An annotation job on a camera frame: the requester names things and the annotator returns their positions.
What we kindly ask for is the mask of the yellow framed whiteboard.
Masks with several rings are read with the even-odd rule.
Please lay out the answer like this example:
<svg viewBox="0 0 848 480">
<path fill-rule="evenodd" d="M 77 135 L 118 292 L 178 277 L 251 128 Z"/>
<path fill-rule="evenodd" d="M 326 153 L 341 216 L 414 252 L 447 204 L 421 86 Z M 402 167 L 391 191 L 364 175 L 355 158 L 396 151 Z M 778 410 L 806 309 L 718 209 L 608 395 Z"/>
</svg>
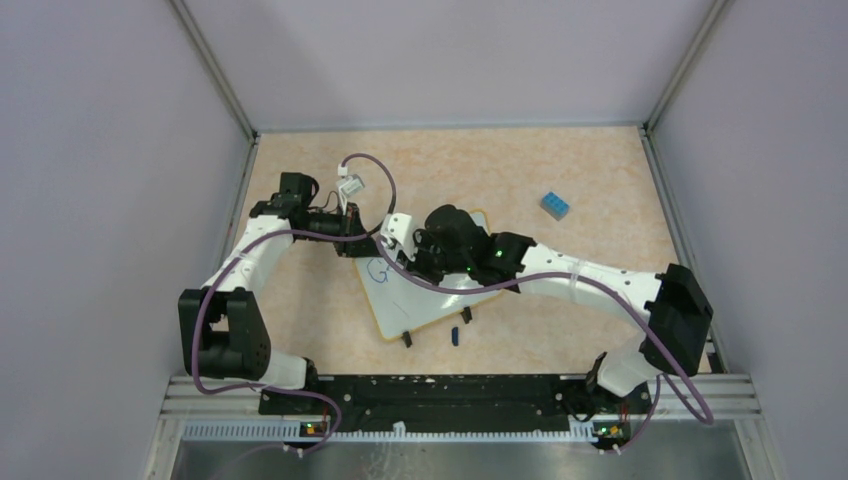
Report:
<svg viewBox="0 0 848 480">
<path fill-rule="evenodd" d="M 381 256 L 356 258 L 354 265 L 378 333 L 386 341 L 409 343 L 414 331 L 459 315 L 499 294 L 497 291 L 454 294 L 459 289 L 479 286 L 465 274 L 445 275 L 439 284 L 439 292 L 421 288 L 399 275 Z"/>
</svg>

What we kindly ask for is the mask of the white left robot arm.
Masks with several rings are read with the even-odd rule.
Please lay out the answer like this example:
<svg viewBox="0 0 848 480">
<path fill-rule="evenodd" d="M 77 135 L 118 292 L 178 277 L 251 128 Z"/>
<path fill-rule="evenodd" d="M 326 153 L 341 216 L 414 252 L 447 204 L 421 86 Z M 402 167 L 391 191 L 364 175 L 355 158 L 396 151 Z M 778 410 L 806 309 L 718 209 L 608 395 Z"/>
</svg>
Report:
<svg viewBox="0 0 848 480">
<path fill-rule="evenodd" d="M 249 388 L 275 387 L 297 413 L 319 404 L 320 386 L 309 379 L 311 362 L 273 348 L 259 297 L 278 261 L 298 240 L 327 242 L 340 257 L 376 254 L 373 235 L 351 202 L 361 191 L 357 175 L 340 174 L 337 206 L 313 206 L 318 182 L 284 172 L 278 190 L 250 210 L 242 236 L 219 270 L 201 287 L 178 299 L 178 318 L 186 371 L 199 391 L 203 379 L 236 380 Z"/>
</svg>

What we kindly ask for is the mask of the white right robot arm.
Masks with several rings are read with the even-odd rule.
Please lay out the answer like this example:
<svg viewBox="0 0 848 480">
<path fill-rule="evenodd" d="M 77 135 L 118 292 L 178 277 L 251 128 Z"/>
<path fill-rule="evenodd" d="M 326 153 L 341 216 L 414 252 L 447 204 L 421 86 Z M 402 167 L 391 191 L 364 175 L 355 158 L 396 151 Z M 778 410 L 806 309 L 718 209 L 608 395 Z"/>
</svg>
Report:
<svg viewBox="0 0 848 480">
<path fill-rule="evenodd" d="M 678 379 L 696 405 L 694 386 L 713 309 L 692 271 L 671 263 L 659 273 L 614 268 L 566 255 L 529 236 L 489 233 L 453 205 L 434 210 L 423 226 L 398 236 L 405 272 L 439 289 L 449 274 L 465 274 L 481 293 L 510 290 L 561 298 L 619 315 L 637 333 L 605 351 L 586 375 L 589 404 L 612 412 L 638 386 L 659 377 Z"/>
</svg>

